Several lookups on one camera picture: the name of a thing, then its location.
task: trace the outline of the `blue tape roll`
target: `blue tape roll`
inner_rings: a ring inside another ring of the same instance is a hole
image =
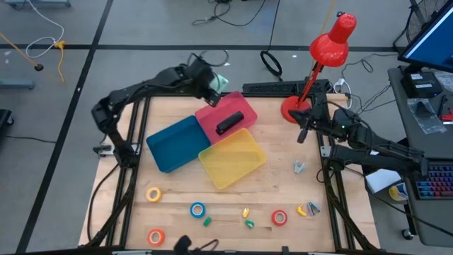
[[[195,213],[195,208],[199,206],[201,207],[201,212],[196,214]],[[205,212],[206,212],[206,209],[205,209],[205,205],[203,205],[202,203],[200,202],[195,202],[192,204],[192,206],[190,206],[190,214],[193,216],[193,217],[196,217],[196,218],[201,218],[203,216],[205,216]]]

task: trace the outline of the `wooden work surface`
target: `wooden work surface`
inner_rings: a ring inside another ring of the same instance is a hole
[[[346,104],[343,95],[328,95],[328,98],[340,105]],[[256,123],[249,130],[265,151],[268,158],[266,163],[220,191],[215,188],[198,159],[170,174],[161,173],[144,143],[127,249],[172,250],[179,237],[186,234],[193,241],[191,249],[218,239],[218,250],[281,251],[282,246],[288,246],[290,251],[335,250],[325,188],[316,181],[316,172],[321,168],[316,133],[310,131],[304,144],[296,142],[299,135],[298,125],[287,122],[280,114],[283,98],[247,98],[247,101],[258,114]],[[204,101],[195,98],[152,98],[145,139],[193,115],[204,106]],[[335,106],[329,107],[331,113],[336,109]],[[123,137],[127,133],[131,109],[131,106],[125,109],[118,125]],[[296,159],[306,164],[305,170],[300,174],[294,173]],[[94,187],[115,164],[113,157],[100,160]],[[118,173],[117,170],[101,186],[96,196],[92,234],[101,228],[110,214]],[[352,219],[371,243],[379,247],[363,178],[343,171],[343,183]],[[147,189],[152,186],[159,187],[163,193],[162,199],[157,203],[150,203],[145,198]],[[189,213],[190,206],[195,201],[203,202],[206,206],[206,216],[202,219],[196,219]],[[309,201],[319,205],[321,213],[314,217],[300,216],[296,211],[297,206]],[[244,224],[244,208],[250,208],[247,220],[255,222],[253,229]],[[288,214],[287,224],[281,227],[271,222],[272,212],[279,209]],[[204,227],[203,222],[207,216],[212,218],[212,222],[208,227]],[[120,216],[117,230],[121,224]],[[338,226],[343,247],[347,247],[342,220],[338,221]],[[165,242],[160,247],[151,247],[147,242],[147,235],[154,228],[162,229],[166,235]],[[115,240],[119,239],[119,235],[117,231]],[[80,244],[85,243],[86,221],[80,238]]]

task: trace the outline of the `concrete floor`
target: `concrete floor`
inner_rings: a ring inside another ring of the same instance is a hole
[[[40,8],[42,14],[64,26],[63,38],[74,45],[73,48],[78,48],[65,51],[62,71],[66,84],[35,72],[17,52],[0,45],[0,77],[30,78],[37,82],[36,89],[32,91],[1,91],[0,108],[12,110],[16,119],[15,125],[8,131],[10,135],[57,140],[106,4],[113,3],[99,40],[101,45],[156,47],[146,50],[108,50],[104,47],[94,53],[27,251],[72,248],[78,244],[98,164],[91,148],[102,138],[90,114],[95,102],[113,89],[149,79],[163,68],[186,62],[191,52],[199,52],[203,47],[267,45],[277,5],[275,0],[266,1],[254,22],[245,27],[233,27],[218,21],[192,26],[195,19],[212,15],[213,4],[201,0],[71,2],[71,8]],[[243,23],[258,10],[260,4],[259,0],[234,0],[225,19]],[[283,0],[273,45],[309,45],[319,34],[329,4],[327,0]],[[365,47],[368,47],[365,50],[388,50],[404,27],[408,7],[409,2],[402,0],[339,1],[334,13],[347,11],[358,19],[357,29],[349,40],[350,46],[358,47],[358,50],[350,53],[348,62],[358,61],[373,53],[360,51]],[[0,4],[0,17],[9,21],[8,24],[0,23],[0,31],[18,44],[28,44],[42,36],[59,35],[57,27],[42,20],[30,8],[15,11],[6,4]],[[334,20],[332,15],[328,28]],[[159,50],[165,45],[172,47]],[[229,91],[241,90],[242,84],[248,82],[275,80],[261,63],[259,50],[230,50],[229,54],[230,65],[216,69],[231,82]],[[283,66],[284,80],[300,80],[307,75],[311,64],[307,51],[280,50],[273,51],[273,54]],[[214,54],[212,61],[221,57]],[[57,76],[58,60],[59,51],[50,50],[38,61],[49,73]],[[361,65],[349,66],[345,71],[352,92],[364,100],[382,90],[388,84],[387,69],[400,64],[396,56],[373,56],[368,60],[374,67],[371,74]],[[326,68],[320,78],[335,82],[340,78],[341,69]],[[375,105],[392,99],[390,89],[376,100]],[[395,141],[405,137],[395,103],[364,113],[362,117],[378,135]],[[16,251],[54,145],[5,139],[0,149],[0,254],[7,254]],[[399,231],[407,227],[406,217],[375,199],[371,199],[371,203],[383,249],[407,254],[453,254],[453,249],[424,246],[417,237],[410,242],[404,240]]]

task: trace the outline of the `red desk lamp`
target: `red desk lamp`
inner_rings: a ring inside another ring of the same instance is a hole
[[[314,72],[309,77],[305,88],[300,96],[290,96],[283,101],[281,111],[283,118],[296,123],[288,113],[289,110],[305,111],[310,109],[310,103],[306,101],[306,97],[311,86],[316,81],[318,74],[324,66],[339,67],[346,62],[348,57],[349,47],[348,38],[352,34],[357,25],[357,19],[351,14],[341,15],[332,30],[329,33],[320,35],[310,45],[310,54],[316,60]]]

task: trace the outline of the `white cable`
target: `white cable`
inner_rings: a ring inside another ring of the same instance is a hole
[[[56,23],[56,22],[54,22],[54,21],[51,21],[51,20],[48,19],[46,16],[42,15],[42,14],[36,9],[36,7],[31,3],[31,0],[27,0],[27,1],[28,1],[28,3],[31,5],[31,7],[33,8],[33,10],[35,10],[36,13],[37,13],[39,16],[41,16],[42,18],[44,18],[46,21],[49,21],[50,23],[52,23],[52,24],[54,24],[54,25],[56,25],[56,26],[59,26],[59,27],[62,29],[62,34],[60,35],[60,37],[58,38],[58,40],[55,40],[55,38],[53,38],[53,37],[51,37],[51,36],[46,36],[46,37],[39,38],[39,39],[35,40],[34,42],[32,42],[31,44],[29,44],[29,45],[27,46],[27,48],[25,49],[25,53],[27,54],[27,56],[28,56],[29,58],[33,58],[33,59],[34,59],[34,58],[38,58],[38,57],[41,57],[41,56],[43,56],[44,54],[46,54],[50,49],[52,49],[52,47],[54,47],[55,43],[58,43],[58,42],[62,39],[63,34],[64,34],[64,28],[63,28],[60,24],[58,24],[58,23]],[[53,41],[53,43],[48,47],[47,50],[45,50],[45,51],[42,52],[41,54],[36,55],[36,56],[30,56],[30,54],[28,54],[28,49],[29,49],[32,45],[34,45],[35,43],[37,43],[37,42],[39,42],[39,41],[41,41],[41,40],[45,40],[45,39],[51,39],[51,40]]]
[[[337,82],[333,85],[333,91],[334,91],[336,94],[340,93],[341,87],[342,87],[344,84],[346,84],[346,86],[347,86],[347,88],[348,88],[348,91],[349,91],[349,94],[352,94],[351,87],[349,86],[349,84],[346,82],[346,80],[341,79],[341,78],[338,79]],[[349,104],[348,104],[348,107],[347,107],[346,109],[351,109],[351,107],[352,107],[352,99],[349,98]]]

